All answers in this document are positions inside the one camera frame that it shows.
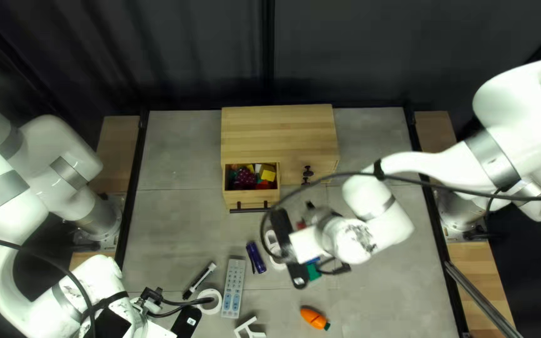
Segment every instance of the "wooden board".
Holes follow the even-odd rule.
[[[221,163],[338,161],[331,105],[222,108]]]
[[[97,145],[103,169],[89,183],[91,190],[98,194],[127,191],[138,134],[139,116],[108,116],[103,120]]]
[[[70,271],[76,269],[77,266],[83,264],[87,259],[97,255],[97,254],[102,254],[104,256],[108,256],[108,257],[112,257],[114,258],[114,256],[116,255],[116,253],[92,253],[92,252],[87,252],[87,253],[73,253],[72,254],[72,259],[70,260],[70,266],[68,267],[68,269]]]
[[[450,260],[473,285],[513,325],[500,274],[488,242],[449,243]],[[479,309],[473,299],[459,287],[467,326],[473,338],[504,337],[500,330]]]
[[[447,111],[416,112],[415,119],[423,151],[437,153],[456,143],[456,136]],[[511,324],[515,325],[490,244],[488,242],[448,243],[448,253],[450,260],[465,277]],[[460,287],[459,293],[466,323],[473,338],[504,337]]]
[[[417,134],[426,153],[439,153],[456,144],[455,131],[447,111],[417,111]]]

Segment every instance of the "yellow block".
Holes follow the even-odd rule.
[[[272,166],[267,165],[267,164],[262,165],[262,168],[260,168],[260,179],[261,180],[274,182],[275,181],[275,176],[276,176],[275,169]]]

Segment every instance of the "wooden cabinet top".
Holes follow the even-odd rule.
[[[222,108],[222,164],[337,161],[331,105]]]

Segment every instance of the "wooden platform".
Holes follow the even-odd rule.
[[[108,116],[103,120],[97,155],[103,163],[103,169],[89,187],[95,193],[126,192],[131,179],[131,169],[137,135],[139,133],[139,116]],[[79,266],[98,252],[77,252],[72,254],[70,270]],[[101,253],[114,257],[115,253]]]
[[[447,111],[416,112],[417,134],[423,151],[437,153],[456,143]],[[508,301],[500,282],[500,274],[492,256],[489,242],[448,243],[450,260],[500,313],[515,325]],[[504,337],[477,307],[471,297],[459,287],[467,326],[473,338]]]

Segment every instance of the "black curtain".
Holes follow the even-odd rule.
[[[541,44],[541,1],[0,0],[0,34],[94,145],[106,115],[411,100],[455,129]]]

